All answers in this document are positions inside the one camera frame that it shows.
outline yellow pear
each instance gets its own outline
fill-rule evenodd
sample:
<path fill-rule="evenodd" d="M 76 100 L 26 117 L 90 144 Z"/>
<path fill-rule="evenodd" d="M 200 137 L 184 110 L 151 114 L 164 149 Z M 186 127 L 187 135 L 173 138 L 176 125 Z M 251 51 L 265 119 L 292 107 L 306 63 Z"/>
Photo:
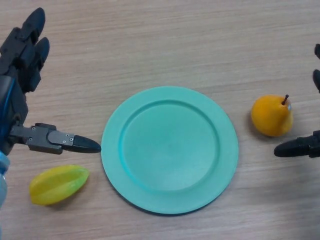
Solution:
<path fill-rule="evenodd" d="M 291 130 L 294 118 L 288 97 L 289 95 L 265 95 L 255 101 L 251 119 L 260 133 L 279 137 Z"/>

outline plate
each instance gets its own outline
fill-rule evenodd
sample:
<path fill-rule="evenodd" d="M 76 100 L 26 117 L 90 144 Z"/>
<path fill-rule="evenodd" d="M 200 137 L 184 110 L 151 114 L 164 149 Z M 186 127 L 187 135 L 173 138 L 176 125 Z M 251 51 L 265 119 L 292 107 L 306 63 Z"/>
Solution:
<path fill-rule="evenodd" d="M 238 163 L 236 131 L 224 110 L 184 87 L 128 98 L 103 132 L 101 159 L 114 189 L 148 212 L 180 215 L 217 198 Z"/>

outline plate rim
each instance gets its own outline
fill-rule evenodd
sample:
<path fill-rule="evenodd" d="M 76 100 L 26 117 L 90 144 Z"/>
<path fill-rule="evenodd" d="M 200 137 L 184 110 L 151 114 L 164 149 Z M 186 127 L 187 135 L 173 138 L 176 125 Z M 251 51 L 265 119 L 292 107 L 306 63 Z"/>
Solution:
<path fill-rule="evenodd" d="M 223 180 L 223 182 L 225 184 L 220 184 L 219 190 L 216 190 L 215 193 L 212 193 L 212 195 L 210 195 L 211 197 L 208 197 L 208 199 L 204 200 L 204 201 L 198 201 L 198 204 L 194 204 L 193 206 L 188 207 L 181 207 L 178 209 L 173 209 L 173 210 L 168 210 L 168 209 L 156 209 L 157 207 L 155 206 L 150 206 L 150 204 L 143 204 L 143 201 L 141 202 L 137 202 L 134 199 L 130 199 L 130 196 L 128 197 L 128 194 L 123 192 L 123 189 L 125 188 L 123 186 L 124 183 L 119 183 L 117 182 L 117 179 L 114 178 L 115 174 L 113 174 L 113 170 L 108 166 L 107 161 L 114 161 L 115 157 L 113 157 L 114 159 L 110 159 L 108 160 L 108 158 L 106 157 L 106 154 L 108 154 L 108 152 L 105 154 L 106 152 L 106 148 L 104 147 L 105 144 L 108 144 L 108 142 L 106 143 L 108 136 L 113 136 L 111 133 L 108 133 L 108 131 L 110 130 L 110 125 L 112 126 L 113 121 L 115 118 L 118 118 L 119 112 L 121 110 L 123 110 L 123 112 L 125 111 L 125 108 L 129 108 L 129 107 L 133 107 L 133 105 L 138 105 L 139 108 L 142 108 L 143 106 L 148 104 L 148 101 L 143 101 L 143 98 L 145 97 L 150 97 L 151 100 L 149 99 L 149 101 L 151 102 L 155 102 L 157 97 L 154 97 L 157 94 L 163 95 L 163 97 L 159 96 L 159 98 L 164 99 L 166 96 L 166 92 L 170 92 L 171 96 L 172 94 L 181 94 L 184 96 L 184 98 L 186 98 L 186 96 L 190 96 L 193 95 L 192 97 L 195 97 L 195 99 L 193 99 L 192 97 L 186 101 L 182 101 L 185 102 L 187 104 L 191 104 L 193 101 L 193 104 L 191 104 L 193 107 L 199 109 L 205 116 L 208 117 L 208 119 L 212 122 L 213 126 L 216 128 L 217 130 L 217 137 L 219 138 L 219 144 L 221 141 L 221 136 L 224 136 L 223 134 L 221 135 L 221 129 L 219 129 L 219 127 L 217 127 L 215 125 L 214 122 L 217 122 L 216 120 L 213 121 L 213 115 L 212 112 L 216 112 L 219 113 L 223 118 L 223 120 L 226 120 L 226 126 L 228 126 L 228 130 L 230 131 L 230 134 L 233 135 L 232 136 L 232 140 L 234 141 L 232 143 L 233 145 L 233 164 L 230 166 L 229 168 L 229 172 L 228 172 L 228 176 L 221 176 Z M 137 98 L 140 98 L 140 102 L 137 101 L 136 104 L 133 104 L 135 102 L 135 100 L 137 100 Z M 212 111 L 211 113 L 205 112 L 203 111 L 203 106 L 198 106 L 199 104 L 197 103 L 197 99 L 202 100 L 204 105 L 208 105 L 208 109 L 212 108 L 214 109 L 214 111 Z M 135 108 L 132 111 L 127 111 L 127 113 L 123 114 L 123 115 L 127 115 L 128 117 L 130 117 L 132 115 L 131 112 L 134 111 L 138 111 L 139 108 Z M 104 128 L 103 134 L 102 134 L 102 141 L 101 141 L 101 161 L 102 161 L 102 165 L 103 165 L 103 169 L 104 172 L 106 174 L 106 177 L 108 179 L 108 181 L 110 182 L 110 184 L 112 185 L 112 187 L 116 190 L 116 192 L 123 198 L 126 200 L 126 202 L 130 203 L 133 206 L 136 206 L 137 208 L 145 211 L 145 212 L 150 212 L 150 213 L 154 213 L 154 214 L 160 214 L 160 215 L 181 215 L 181 214 L 187 214 L 190 212 L 194 212 L 198 209 L 201 209 L 203 207 L 205 207 L 206 205 L 210 204 L 212 201 L 214 201 L 226 188 L 227 186 L 230 184 L 236 169 L 237 169 L 237 165 L 238 165 L 238 161 L 239 161 L 239 142 L 238 142 L 238 137 L 237 137 L 237 133 L 236 130 L 234 128 L 234 125 L 232 124 L 229 116 L 227 115 L 227 113 L 216 103 L 214 102 L 211 98 L 207 97 L 206 95 L 195 91 L 193 89 L 190 88 L 186 88 L 186 87 L 181 87 L 181 86 L 158 86 L 158 87 L 153 87 L 153 88 L 148 88 L 146 90 L 140 91 L 134 95 L 132 95 L 131 97 L 129 97 L 128 99 L 126 99 L 124 102 L 122 102 L 117 108 L 116 110 L 112 113 L 112 115 L 110 116 L 110 118 L 107 121 L 107 124 Z M 146 192 L 146 195 L 152 195 L 152 192 Z"/>

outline wood grain surface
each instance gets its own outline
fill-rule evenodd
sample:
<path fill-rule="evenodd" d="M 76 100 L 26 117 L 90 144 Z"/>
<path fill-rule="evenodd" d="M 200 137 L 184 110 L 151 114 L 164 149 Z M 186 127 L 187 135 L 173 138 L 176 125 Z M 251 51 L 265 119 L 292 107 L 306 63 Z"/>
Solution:
<path fill-rule="evenodd" d="M 280 159 L 274 147 L 320 129 L 312 72 L 320 43 L 319 0 L 2 0 L 0 42 L 37 7 L 50 54 L 27 95 L 26 126 L 54 124 L 99 143 L 108 118 L 129 96 L 163 85 L 212 98 L 239 140 L 236 174 L 212 204 L 160 217 L 120 199 L 99 154 L 52 155 L 16 145 L 0 211 L 4 240 L 319 240 L 320 159 Z M 257 134 L 248 121 L 256 98 L 289 94 L 294 128 Z M 90 170 L 86 186 L 53 207 L 32 205 L 31 179 L 51 167 Z"/>

